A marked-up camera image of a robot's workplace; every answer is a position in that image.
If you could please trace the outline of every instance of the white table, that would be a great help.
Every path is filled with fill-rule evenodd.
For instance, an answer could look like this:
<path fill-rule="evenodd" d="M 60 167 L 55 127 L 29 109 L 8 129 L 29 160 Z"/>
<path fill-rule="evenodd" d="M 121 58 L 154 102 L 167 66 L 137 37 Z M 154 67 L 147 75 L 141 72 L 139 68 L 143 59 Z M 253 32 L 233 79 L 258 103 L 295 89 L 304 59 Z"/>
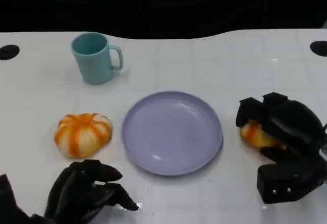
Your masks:
<path fill-rule="evenodd" d="M 108 208 L 92 223 L 327 222 L 326 185 L 294 203 L 262 202 L 256 171 L 270 161 L 242 144 L 235 126 L 239 100 L 260 99 L 271 91 L 305 103 L 327 122 L 327 58 L 309 48 L 312 41 L 327 39 L 327 30 L 246 30 L 190 40 L 108 36 L 122 48 L 125 66 L 115 80 L 99 86 L 82 82 L 71 54 L 70 43 L 79 34 L 0 34 L 0 46 L 20 47 L 16 58 L 0 61 L 0 174 L 8 175 L 24 211 L 43 214 L 52 184 L 72 162 L 53 142 L 58 120 L 69 113 L 99 112 L 111 119 L 113 138 L 93 158 L 119 169 L 120 183 L 143 207 L 138 212 Z M 127 159 L 122 147 L 128 109 L 164 90 L 201 97 L 222 122 L 220 156 L 188 176 L 147 173 Z"/>

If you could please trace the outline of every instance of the orange and white pumpkin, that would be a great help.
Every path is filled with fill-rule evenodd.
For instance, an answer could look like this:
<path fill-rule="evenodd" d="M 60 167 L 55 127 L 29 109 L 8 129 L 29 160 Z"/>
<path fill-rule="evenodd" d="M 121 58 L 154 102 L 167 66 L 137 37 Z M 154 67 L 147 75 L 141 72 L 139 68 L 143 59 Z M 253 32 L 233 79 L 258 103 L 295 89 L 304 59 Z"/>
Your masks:
<path fill-rule="evenodd" d="M 285 148 L 278 140 L 266 134 L 261 129 L 259 122 L 251 119 L 246 125 L 240 127 L 240 134 L 249 144 L 259 149 L 266 146 Z"/>
<path fill-rule="evenodd" d="M 112 125 L 98 113 L 66 115 L 58 123 L 55 143 L 67 157 L 85 158 L 93 155 L 112 137 Z"/>

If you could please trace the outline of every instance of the teal mug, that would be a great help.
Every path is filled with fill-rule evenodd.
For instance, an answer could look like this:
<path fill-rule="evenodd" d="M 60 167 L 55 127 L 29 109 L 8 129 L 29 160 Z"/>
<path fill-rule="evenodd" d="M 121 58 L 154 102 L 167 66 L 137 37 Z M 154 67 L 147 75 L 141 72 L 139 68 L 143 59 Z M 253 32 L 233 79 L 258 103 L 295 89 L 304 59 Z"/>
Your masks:
<path fill-rule="evenodd" d="M 123 68 L 122 50 L 109 45 L 107 38 L 99 33 L 84 33 L 72 41 L 72 52 L 83 79 L 90 84 L 102 84 L 113 78 L 114 70 Z M 110 49 L 117 51 L 119 66 L 113 66 Z"/>

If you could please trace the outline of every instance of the plate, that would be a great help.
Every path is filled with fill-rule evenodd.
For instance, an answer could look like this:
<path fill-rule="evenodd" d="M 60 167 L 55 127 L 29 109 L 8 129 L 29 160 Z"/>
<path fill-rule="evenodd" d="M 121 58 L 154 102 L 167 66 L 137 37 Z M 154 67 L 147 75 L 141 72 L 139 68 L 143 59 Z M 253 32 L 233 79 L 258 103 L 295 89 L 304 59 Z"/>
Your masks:
<path fill-rule="evenodd" d="M 137 102 L 122 127 L 127 156 L 155 174 L 178 176 L 206 165 L 222 146 L 215 111 L 181 92 L 161 92 Z"/>

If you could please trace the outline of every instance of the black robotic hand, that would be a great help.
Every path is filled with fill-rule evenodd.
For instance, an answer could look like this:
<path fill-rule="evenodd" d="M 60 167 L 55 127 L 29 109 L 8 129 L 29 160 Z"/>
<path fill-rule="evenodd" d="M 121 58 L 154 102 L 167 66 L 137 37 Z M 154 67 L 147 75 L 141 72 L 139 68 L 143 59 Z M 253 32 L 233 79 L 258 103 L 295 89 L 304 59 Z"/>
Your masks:
<path fill-rule="evenodd" d="M 287 96 L 273 92 L 263 97 L 263 103 L 251 97 L 240 101 L 236 126 L 255 120 L 285 146 L 260 149 L 276 164 L 258 168 L 257 188 L 265 203 L 296 201 L 327 179 L 327 157 L 321 150 L 327 143 L 326 126 L 306 105 Z"/>
<path fill-rule="evenodd" d="M 126 190 L 116 183 L 122 177 L 115 168 L 99 160 L 74 162 L 64 169 L 53 185 L 44 217 L 28 217 L 16 205 L 6 175 L 0 176 L 0 220 L 15 224 L 85 224 L 105 206 L 120 204 L 128 210 L 138 210 Z"/>
<path fill-rule="evenodd" d="M 72 163 L 53 185 L 44 216 L 58 224 L 84 224 L 105 205 L 120 204 L 125 209 L 138 210 L 120 184 L 108 183 L 121 177 L 118 170 L 99 160 Z"/>

